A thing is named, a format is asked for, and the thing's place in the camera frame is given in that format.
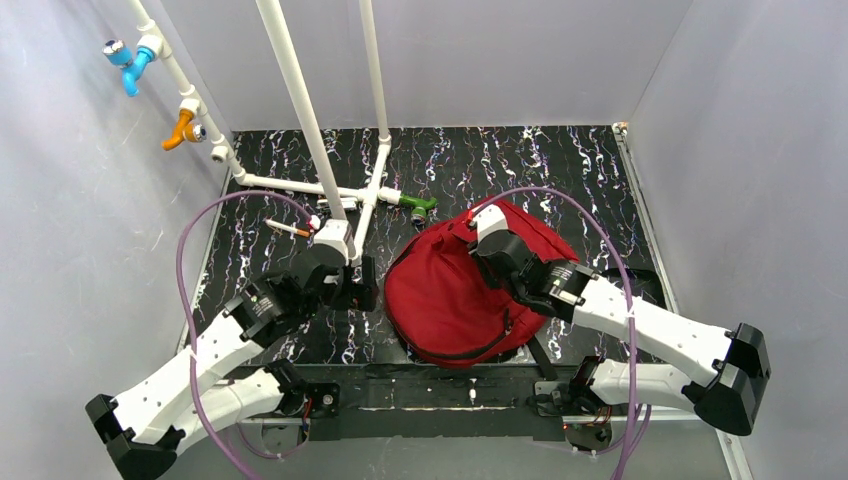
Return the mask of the red student backpack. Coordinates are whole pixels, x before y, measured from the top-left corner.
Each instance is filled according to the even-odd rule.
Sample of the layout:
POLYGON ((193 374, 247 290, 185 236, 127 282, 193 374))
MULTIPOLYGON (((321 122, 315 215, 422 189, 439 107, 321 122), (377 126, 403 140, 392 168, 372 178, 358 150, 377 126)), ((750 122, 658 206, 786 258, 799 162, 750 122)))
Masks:
POLYGON ((547 362, 535 338, 550 317, 566 319, 569 305, 543 302, 545 275, 578 259, 550 227, 518 206, 495 202, 508 222, 543 261, 528 295, 489 289, 469 255, 474 233, 460 215, 416 235, 389 267, 385 312, 397 335, 422 360, 443 368, 468 368, 530 346, 547 362))

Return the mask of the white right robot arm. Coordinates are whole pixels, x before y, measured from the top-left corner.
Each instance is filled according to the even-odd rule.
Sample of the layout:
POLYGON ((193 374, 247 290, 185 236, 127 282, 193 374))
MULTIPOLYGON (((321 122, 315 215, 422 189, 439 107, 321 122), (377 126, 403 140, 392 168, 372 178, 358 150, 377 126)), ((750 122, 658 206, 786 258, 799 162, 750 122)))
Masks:
POLYGON ((577 392, 607 405, 640 403, 689 411, 721 431, 748 436, 771 366, 764 333, 747 323, 735 329, 707 325, 642 299, 597 271, 565 258, 544 260, 514 232, 501 229, 469 249, 484 280, 544 317, 625 339, 659 358, 634 369, 587 359, 572 382, 577 392))

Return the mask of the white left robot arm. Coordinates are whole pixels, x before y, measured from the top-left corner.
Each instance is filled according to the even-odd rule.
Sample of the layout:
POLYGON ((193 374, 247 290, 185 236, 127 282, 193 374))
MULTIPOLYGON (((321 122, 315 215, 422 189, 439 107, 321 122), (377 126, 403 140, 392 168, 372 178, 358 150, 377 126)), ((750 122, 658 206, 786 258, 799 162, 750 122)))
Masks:
POLYGON ((165 365, 116 395, 85 406, 95 431, 124 479, 158 479, 189 447, 256 415, 279 412, 306 424, 333 416, 339 388, 306 381, 285 359, 231 379, 231 372, 322 308, 375 309, 376 263, 348 266, 326 246, 295 256, 287 270, 269 271, 228 301, 212 323, 165 365))

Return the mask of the white orange-tipped marker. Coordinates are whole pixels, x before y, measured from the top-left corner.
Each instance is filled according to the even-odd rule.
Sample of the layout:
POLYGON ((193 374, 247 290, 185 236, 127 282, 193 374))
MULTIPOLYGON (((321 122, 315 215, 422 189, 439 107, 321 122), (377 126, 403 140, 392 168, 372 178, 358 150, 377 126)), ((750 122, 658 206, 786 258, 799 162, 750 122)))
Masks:
POLYGON ((264 223, 269 228, 277 232, 285 232, 302 238, 309 238, 311 236, 311 232, 307 229, 302 229, 297 226, 286 225, 284 223, 272 219, 265 219, 264 223))

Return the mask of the orange faucet valve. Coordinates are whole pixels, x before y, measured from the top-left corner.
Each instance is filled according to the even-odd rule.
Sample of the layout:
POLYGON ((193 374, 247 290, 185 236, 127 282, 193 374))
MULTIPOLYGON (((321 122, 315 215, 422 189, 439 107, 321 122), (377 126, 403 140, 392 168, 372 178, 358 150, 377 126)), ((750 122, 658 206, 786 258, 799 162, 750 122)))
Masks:
POLYGON ((196 114, 190 109, 179 111, 177 122, 171 136, 161 144, 164 151, 171 151, 185 142, 202 143, 206 140, 206 129, 194 121, 196 114))

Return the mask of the blue faucet valve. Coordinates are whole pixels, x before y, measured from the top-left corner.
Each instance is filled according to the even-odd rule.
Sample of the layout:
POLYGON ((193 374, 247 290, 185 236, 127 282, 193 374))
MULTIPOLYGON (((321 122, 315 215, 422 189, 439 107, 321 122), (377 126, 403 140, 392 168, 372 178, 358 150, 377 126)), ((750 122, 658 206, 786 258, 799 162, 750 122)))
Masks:
POLYGON ((156 35, 143 35, 133 51, 119 39, 108 40, 102 53, 107 60, 121 70, 123 88, 129 97, 139 94, 138 81, 150 63, 156 61, 164 49, 163 40, 156 35))

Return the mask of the aluminium rail frame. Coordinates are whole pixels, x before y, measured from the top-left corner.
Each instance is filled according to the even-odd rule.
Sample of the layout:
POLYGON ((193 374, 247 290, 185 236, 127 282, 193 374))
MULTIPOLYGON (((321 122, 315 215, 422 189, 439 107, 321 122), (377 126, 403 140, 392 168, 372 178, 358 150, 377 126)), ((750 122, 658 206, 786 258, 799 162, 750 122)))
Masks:
MULTIPOLYGON (((233 436, 263 479, 610 479, 621 451, 588 453, 524 437, 342 439, 297 444, 291 428, 249 425, 233 436)), ((748 479, 737 441, 656 408, 625 479, 748 479)))

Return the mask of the white PVC pipe frame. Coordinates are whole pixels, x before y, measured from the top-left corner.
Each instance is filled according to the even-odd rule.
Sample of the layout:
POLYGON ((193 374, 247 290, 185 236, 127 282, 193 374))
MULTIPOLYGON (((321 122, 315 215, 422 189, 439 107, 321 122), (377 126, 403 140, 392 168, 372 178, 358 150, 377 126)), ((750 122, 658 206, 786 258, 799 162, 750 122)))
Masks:
POLYGON ((257 7, 316 169, 318 181, 315 184, 261 177, 248 173, 237 159, 231 142, 212 119, 203 97, 186 76, 174 56, 167 37, 156 21, 148 14, 144 4, 140 1, 132 1, 129 6, 136 17, 140 38, 143 35, 150 34, 163 40, 162 54, 153 63, 162 63, 176 83, 178 93, 181 96, 177 119, 181 109, 190 109, 196 114, 194 121, 202 124, 206 129, 206 140, 210 140, 212 143, 211 158, 218 163, 226 164, 233 178, 241 186, 272 188, 324 196, 330 207, 330 219, 347 220, 350 223, 356 250, 352 266, 361 265, 362 257, 365 255, 364 244, 371 218, 377 203, 382 201, 378 199, 378 190, 381 187, 386 187, 382 182, 382 175, 392 150, 392 137, 388 127, 372 3, 369 1, 360 2, 359 11, 375 104, 378 149, 371 178, 365 187, 359 189, 341 188, 336 182, 328 150, 323 143, 323 137, 296 49, 279 2, 260 1, 257 7))

